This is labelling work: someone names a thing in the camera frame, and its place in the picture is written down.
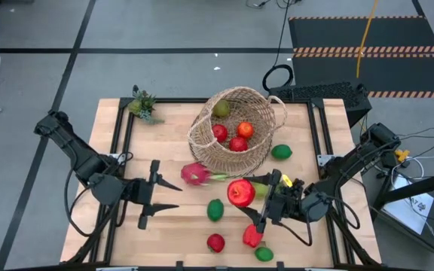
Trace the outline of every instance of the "dragon fruit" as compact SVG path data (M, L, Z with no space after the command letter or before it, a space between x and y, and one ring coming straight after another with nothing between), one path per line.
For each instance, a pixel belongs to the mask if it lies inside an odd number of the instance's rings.
M185 165L180 171L180 177L187 184L207 185L211 180L223 181L227 178L226 174L212 174L205 166L200 163Z

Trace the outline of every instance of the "succulent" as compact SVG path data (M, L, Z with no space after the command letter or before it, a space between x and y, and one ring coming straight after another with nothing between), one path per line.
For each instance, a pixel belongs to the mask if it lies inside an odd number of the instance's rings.
M151 116L151 113L155 110L153 108L155 104L155 96L149 95L146 91L139 91L139 88L133 86L133 98L134 100L130 102L127 106L128 110L135 116L141 118L148 124L158 124L163 123L164 120L157 119Z
M134 99L132 102L128 104L127 108L134 115L138 116L140 114L140 111L142 110L142 102L140 102L137 99Z
M144 110L141 110L137 117L141 118L148 124L159 124L165 122L164 120L161 120L159 118L152 117L149 111L144 111Z

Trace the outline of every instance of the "wooden table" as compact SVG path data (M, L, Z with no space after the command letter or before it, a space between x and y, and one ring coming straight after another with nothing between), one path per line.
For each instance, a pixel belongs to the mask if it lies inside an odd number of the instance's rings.
M90 145L100 153L108 153L112 142L115 119L118 111L118 99L101 99L96 112ZM198 115L203 104L156 104L156 115L165 119L164 124L149 126L136 119L133 125L130 151L134 158L128 162L126 178L144 177L149 174L150 162L160 160L160 170L166 180L183 189L182 192L156 186L153 203L173 203L180 205L157 213L148 219L147 230L137 228L141 206L129 204L127 216L122 227L116 229L112 254L112 265L134 266L175 266L177 260L183 260L185 266L276 266L276 261L283 261L286 267L331 267L332 257L329 236L324 219L312 223L313 245L307 247L281 227L267 224L263 240L274 251L271 262L256 260L253 249L242 243L242 234L251 221L233 207L226 197L226 183L212 184L206 187L188 186L180 178L180 169L194 162L187 143L187 131ZM306 105L288 104L289 118L286 125L274 135L273 143L287 144L294 154L286 161L277 162L268 157L257 169L256 175L265 174L272 169L280 169L291 179L300 178L306 186L318 180L313 142L310 133ZM277 122L282 120L283 111L275 105ZM347 125L346 112L342 100L325 100L325 112L336 154L346 154L354 148L350 128ZM319 113L315 110L318 132L321 136L321 148L324 150ZM124 114L126 123L128 112ZM124 140L125 125L122 126L119 150ZM342 188L344 201L351 205L361 221L359 230L352 230L363 248L378 262L381 261L374 229L368 210L368 203L363 188L348 181ZM217 223L206 216L206 205L211 199L221 199L225 204L224 217ZM98 202L91 193L81 198L73 211L75 222L82 229L93 229ZM256 200L251 207L260 210L262 202ZM303 238L307 238L306 224L284 219ZM338 228L338 244L341 262L345 262L344 247ZM213 254L206 246L210 234L219 233L225 238L225 249L220 254ZM99 259L102 259L106 242L106 230L102 234ZM61 260L69 259L84 243L85 238L69 227Z

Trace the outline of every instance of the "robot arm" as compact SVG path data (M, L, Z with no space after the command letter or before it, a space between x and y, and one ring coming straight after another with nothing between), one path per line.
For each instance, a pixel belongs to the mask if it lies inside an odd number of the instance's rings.
M173 204L151 204L151 196L154 186L159 184L169 189L182 191L180 188L165 181L158 174L160 161L153 160L150 166L148 181L144 178L124 179L119 178L121 165L114 157L98 154L86 142L81 140L69 123L68 116L64 112L49 111L48 115L38 122L35 133L53 140L58 147L69 157L72 170L85 188L91 189L93 196L110 211L105 218L95 226L95 230L80 248L69 263L81 262L87 255L93 244L99 240L99 235L109 222L120 200L130 201L143 205L139 217L138 228L144 230L147 227L148 216L165 209L177 208Z
M245 178L266 184L270 188L261 213L248 207L239 209L252 219L259 233L264 232L267 218L271 219L272 224L279 226L283 226L280 223L282 218L295 219L308 224L308 229L310 229L310 222L318 221L329 214L340 228L344 238L350 241L360 260L363 263L377 264L347 229L345 220L332 206L332 202L338 198L339 189L356 173L382 154L394 151L400 143L399 138L383 124L374 124L361 136L359 144L351 152L344 157L332 157L321 166L319 168L321 180L305 189L303 188L304 182L298 179L293 182L292 186L281 186L278 189L277 185L282 174L277 169L264 176Z

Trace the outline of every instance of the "yellow warning stripe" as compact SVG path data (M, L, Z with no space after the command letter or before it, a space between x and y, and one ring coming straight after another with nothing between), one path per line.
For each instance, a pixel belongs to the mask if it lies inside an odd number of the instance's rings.
M293 57L353 57L357 58L357 53L295 53ZM367 58L434 58L434 53L364 53L361 57Z
M370 98L434 98L431 91L370 91Z
M413 18L425 18L424 16L374 16L374 19L413 19ZM337 16L337 17L290 17L289 20L326 20L326 19L368 19L368 16Z
M295 53L358 53L359 47L299 47ZM434 46L370 46L363 53L434 53Z

